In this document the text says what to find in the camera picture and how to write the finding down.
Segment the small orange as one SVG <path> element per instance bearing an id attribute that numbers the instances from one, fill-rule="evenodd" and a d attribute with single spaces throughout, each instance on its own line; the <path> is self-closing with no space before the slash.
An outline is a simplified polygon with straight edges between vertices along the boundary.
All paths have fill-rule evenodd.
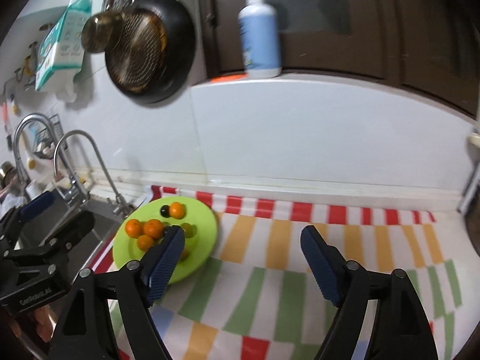
<path id="1" fill-rule="evenodd" d="M 138 219 L 130 219 L 124 225 L 125 233 L 130 238 L 139 238 L 143 234 L 143 224 Z"/>
<path id="2" fill-rule="evenodd" d="M 182 219 L 185 217 L 185 206 L 180 202 L 172 202 L 168 207 L 168 213 L 171 218 Z"/>

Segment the orange tangerine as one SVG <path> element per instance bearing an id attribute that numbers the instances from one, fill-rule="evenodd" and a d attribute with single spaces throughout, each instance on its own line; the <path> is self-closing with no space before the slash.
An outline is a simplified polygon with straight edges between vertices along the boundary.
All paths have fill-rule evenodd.
<path id="1" fill-rule="evenodd" d="M 155 239 L 148 236 L 148 235 L 141 235 L 137 238 L 137 248 L 139 248 L 139 250 L 143 251 L 143 252 L 146 252 L 147 250 L 149 250 L 152 246 L 155 245 Z"/>

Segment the orange with green stem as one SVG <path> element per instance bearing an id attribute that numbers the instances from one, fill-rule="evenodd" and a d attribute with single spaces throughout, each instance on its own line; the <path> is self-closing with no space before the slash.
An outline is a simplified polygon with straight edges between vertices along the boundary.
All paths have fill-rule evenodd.
<path id="1" fill-rule="evenodd" d="M 164 223 L 158 219 L 150 219 L 143 224 L 143 234 L 154 240 L 159 240 L 164 236 Z"/>

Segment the dark plum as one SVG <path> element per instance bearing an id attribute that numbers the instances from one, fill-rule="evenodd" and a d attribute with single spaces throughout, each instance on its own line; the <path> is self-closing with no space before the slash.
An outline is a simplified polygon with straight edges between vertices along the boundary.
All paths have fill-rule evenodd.
<path id="1" fill-rule="evenodd" d="M 167 236 L 170 230 L 171 226 L 166 226 L 163 230 L 163 237 Z"/>
<path id="2" fill-rule="evenodd" d="M 164 218 L 169 218 L 170 217 L 169 205 L 162 205 L 160 207 L 160 214 Z"/>

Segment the green tomato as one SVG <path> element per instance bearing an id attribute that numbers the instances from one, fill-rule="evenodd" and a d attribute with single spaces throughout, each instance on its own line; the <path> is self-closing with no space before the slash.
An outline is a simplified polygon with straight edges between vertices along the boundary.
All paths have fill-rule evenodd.
<path id="1" fill-rule="evenodd" d="M 192 237 L 195 237 L 197 234 L 197 228 L 195 225 L 192 225 L 190 223 L 183 223 L 181 225 L 181 228 L 184 232 L 185 238 L 189 239 Z"/>

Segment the yellow-brown longan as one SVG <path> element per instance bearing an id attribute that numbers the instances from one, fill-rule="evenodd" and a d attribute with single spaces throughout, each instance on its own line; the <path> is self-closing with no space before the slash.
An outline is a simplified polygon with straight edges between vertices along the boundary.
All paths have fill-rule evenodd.
<path id="1" fill-rule="evenodd" d="M 191 252 L 190 252 L 189 248 L 188 248 L 188 247 L 185 247 L 185 248 L 182 250 L 182 252 L 181 252 L 180 260 L 181 260 L 181 261 L 184 261 L 186 258 L 189 257 L 190 253 L 191 253 Z"/>

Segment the steel sink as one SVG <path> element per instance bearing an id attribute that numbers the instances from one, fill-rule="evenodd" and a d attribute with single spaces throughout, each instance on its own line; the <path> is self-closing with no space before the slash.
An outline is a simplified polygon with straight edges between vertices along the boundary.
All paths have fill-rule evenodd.
<path id="1" fill-rule="evenodd" d="M 17 247 L 30 249 L 49 244 L 53 239 L 76 244 L 64 247 L 67 269 L 75 275 L 80 269 L 95 269 L 107 252 L 116 231 L 123 222 L 112 206 L 96 197 L 82 203 L 76 199 L 67 204 L 59 192 L 53 192 L 53 204 L 24 225 Z"/>

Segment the tall chrome faucet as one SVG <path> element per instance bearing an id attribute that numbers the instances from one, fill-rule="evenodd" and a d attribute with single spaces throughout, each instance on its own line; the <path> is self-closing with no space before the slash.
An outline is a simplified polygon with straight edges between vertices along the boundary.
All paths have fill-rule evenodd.
<path id="1" fill-rule="evenodd" d="M 66 201 L 70 202 L 79 197 L 83 202 L 86 202 L 89 199 L 89 192 L 80 180 L 80 177 L 76 173 L 76 170 L 66 153 L 65 143 L 61 141 L 66 135 L 59 136 L 51 118 L 41 113 L 32 113 L 24 116 L 19 122 L 12 138 L 12 150 L 16 162 L 19 184 L 24 190 L 27 199 L 29 201 L 32 200 L 28 192 L 28 186 L 30 186 L 32 180 L 29 177 L 27 169 L 31 167 L 33 158 L 28 159 L 26 164 L 22 162 L 20 141 L 24 137 L 24 130 L 30 125 L 43 126 L 39 131 L 33 134 L 33 143 L 31 147 L 32 156 L 42 160 L 52 161 L 54 167 L 54 179 L 58 177 L 58 160 L 60 159 L 67 171 L 67 177 L 70 180 L 71 186 L 66 192 Z"/>

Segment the green plate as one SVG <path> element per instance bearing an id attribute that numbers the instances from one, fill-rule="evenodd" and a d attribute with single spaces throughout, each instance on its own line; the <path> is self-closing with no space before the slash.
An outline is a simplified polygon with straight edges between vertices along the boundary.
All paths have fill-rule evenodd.
<path id="1" fill-rule="evenodd" d="M 185 216 L 182 219 L 163 218 L 160 208 L 175 202 L 185 207 Z M 210 207 L 193 197 L 163 197 L 142 205 L 120 225 L 112 246 L 113 262 L 117 269 L 130 260 L 140 260 L 145 254 L 137 247 L 136 240 L 125 232 L 125 225 L 130 219 L 137 219 L 142 223 L 149 219 L 158 219 L 166 225 L 189 224 L 195 229 L 193 236 L 185 239 L 185 247 L 189 254 L 178 262 L 169 284 L 184 280 L 202 267 L 216 244 L 217 220 Z"/>

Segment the striped colourful tablecloth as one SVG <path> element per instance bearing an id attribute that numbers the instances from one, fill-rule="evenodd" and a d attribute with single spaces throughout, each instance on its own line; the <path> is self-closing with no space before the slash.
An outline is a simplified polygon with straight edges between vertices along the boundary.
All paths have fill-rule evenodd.
<path id="1" fill-rule="evenodd" d="M 193 197 L 212 209 L 211 256 L 151 309 L 174 359 L 312 359 L 335 316 L 300 249 L 306 225 L 366 269 L 407 272 L 441 359 L 479 322 L 479 256 L 456 212 L 400 211 L 221 195 L 152 185 L 138 207 Z"/>

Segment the teal white bag box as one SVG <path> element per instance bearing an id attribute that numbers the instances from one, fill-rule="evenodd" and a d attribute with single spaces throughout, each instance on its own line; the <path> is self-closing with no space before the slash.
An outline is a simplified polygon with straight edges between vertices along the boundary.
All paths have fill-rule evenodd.
<path id="1" fill-rule="evenodd" d="M 83 65 L 81 35 L 91 8 L 91 0 L 74 1 L 42 41 L 35 80 L 37 92 L 54 94 L 64 102 L 77 99 L 74 78 Z"/>

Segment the brass perforated strainer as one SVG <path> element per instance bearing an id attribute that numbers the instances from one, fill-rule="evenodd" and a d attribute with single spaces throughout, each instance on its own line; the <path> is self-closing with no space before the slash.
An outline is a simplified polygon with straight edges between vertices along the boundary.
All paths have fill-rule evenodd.
<path id="1" fill-rule="evenodd" d="M 117 11 L 120 29 L 105 51 L 108 73 L 114 83 L 131 94 L 141 94 L 163 68 L 166 29 L 148 10 Z"/>

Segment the black frying pan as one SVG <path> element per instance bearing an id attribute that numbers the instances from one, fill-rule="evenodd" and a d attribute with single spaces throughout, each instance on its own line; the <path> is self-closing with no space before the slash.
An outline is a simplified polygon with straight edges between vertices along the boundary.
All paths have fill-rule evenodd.
<path id="1" fill-rule="evenodd" d="M 169 99 L 185 84 L 196 51 L 195 26 L 185 5 L 177 0 L 138 0 L 123 11 L 139 10 L 158 16 L 166 29 L 163 68 L 153 84 L 141 94 L 128 93 L 112 82 L 135 102 L 153 104 Z"/>

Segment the small brass ladle pot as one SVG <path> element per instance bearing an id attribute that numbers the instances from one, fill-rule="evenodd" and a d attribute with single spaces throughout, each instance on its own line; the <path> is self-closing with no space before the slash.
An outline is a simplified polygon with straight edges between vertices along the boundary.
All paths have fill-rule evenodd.
<path id="1" fill-rule="evenodd" d="M 81 44 L 91 54 L 113 49 L 120 41 L 124 27 L 124 15 L 116 10 L 106 10 L 91 16 L 85 23 Z"/>

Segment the dish rack shelf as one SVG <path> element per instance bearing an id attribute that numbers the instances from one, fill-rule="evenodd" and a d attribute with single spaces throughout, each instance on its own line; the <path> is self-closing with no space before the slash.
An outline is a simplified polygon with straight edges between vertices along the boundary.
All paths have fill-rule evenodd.
<path id="1" fill-rule="evenodd" d="M 468 143 L 473 148 L 476 163 L 474 166 L 473 175 L 470 177 L 463 197 L 457 207 L 457 211 L 462 216 L 466 216 L 468 213 L 471 203 L 473 202 L 476 193 L 479 190 L 479 130 L 475 130 L 469 135 Z"/>

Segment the blue white pump bottle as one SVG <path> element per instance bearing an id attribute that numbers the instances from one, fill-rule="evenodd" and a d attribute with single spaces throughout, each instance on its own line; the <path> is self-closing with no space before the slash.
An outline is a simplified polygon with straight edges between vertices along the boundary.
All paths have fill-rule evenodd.
<path id="1" fill-rule="evenodd" d="M 251 79 L 277 77 L 281 73 L 278 16 L 265 0 L 246 0 L 239 11 L 241 54 L 245 72 Z"/>

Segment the dark wooden window frame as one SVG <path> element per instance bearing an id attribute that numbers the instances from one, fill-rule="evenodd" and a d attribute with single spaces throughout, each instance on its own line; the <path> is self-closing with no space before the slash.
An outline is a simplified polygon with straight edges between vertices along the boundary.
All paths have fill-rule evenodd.
<path id="1" fill-rule="evenodd" d="M 479 109 L 479 0 L 266 0 L 282 66 L 377 82 L 465 114 Z M 246 0 L 198 0 L 209 77 L 243 68 Z"/>

